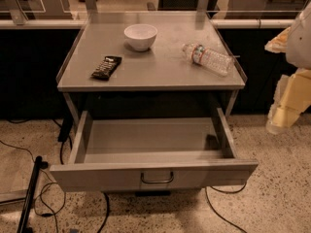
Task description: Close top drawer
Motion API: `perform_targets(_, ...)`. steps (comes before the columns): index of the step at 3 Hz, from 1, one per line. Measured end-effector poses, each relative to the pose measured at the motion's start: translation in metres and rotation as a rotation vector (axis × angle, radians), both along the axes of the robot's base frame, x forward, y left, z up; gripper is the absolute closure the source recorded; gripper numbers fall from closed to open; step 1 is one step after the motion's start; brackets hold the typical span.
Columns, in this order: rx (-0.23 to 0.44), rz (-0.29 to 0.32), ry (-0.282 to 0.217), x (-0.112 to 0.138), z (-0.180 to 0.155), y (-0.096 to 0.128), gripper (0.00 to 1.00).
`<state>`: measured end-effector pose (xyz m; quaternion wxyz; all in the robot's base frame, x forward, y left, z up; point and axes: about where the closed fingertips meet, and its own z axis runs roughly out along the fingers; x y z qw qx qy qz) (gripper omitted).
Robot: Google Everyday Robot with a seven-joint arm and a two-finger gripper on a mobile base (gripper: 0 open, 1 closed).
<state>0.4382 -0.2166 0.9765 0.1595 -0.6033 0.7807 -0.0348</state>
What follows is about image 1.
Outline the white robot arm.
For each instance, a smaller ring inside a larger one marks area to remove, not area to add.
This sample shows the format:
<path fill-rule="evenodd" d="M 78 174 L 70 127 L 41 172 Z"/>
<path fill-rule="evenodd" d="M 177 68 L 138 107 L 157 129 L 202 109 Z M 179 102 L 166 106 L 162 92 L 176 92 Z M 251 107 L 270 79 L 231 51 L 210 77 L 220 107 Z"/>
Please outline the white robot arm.
<path fill-rule="evenodd" d="M 287 62 L 296 67 L 294 74 L 281 76 L 267 116 L 267 131 L 280 134 L 292 127 L 311 106 L 311 4 L 264 49 L 283 52 Z"/>

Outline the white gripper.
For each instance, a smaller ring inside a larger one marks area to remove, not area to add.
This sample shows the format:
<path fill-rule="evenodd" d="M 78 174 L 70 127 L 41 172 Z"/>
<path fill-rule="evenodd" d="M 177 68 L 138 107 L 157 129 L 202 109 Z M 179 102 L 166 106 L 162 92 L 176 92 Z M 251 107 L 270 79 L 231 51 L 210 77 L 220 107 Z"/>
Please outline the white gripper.
<path fill-rule="evenodd" d="M 278 135 L 290 129 L 311 106 L 311 70 L 298 68 L 291 76 L 282 75 L 274 93 L 266 130 Z"/>

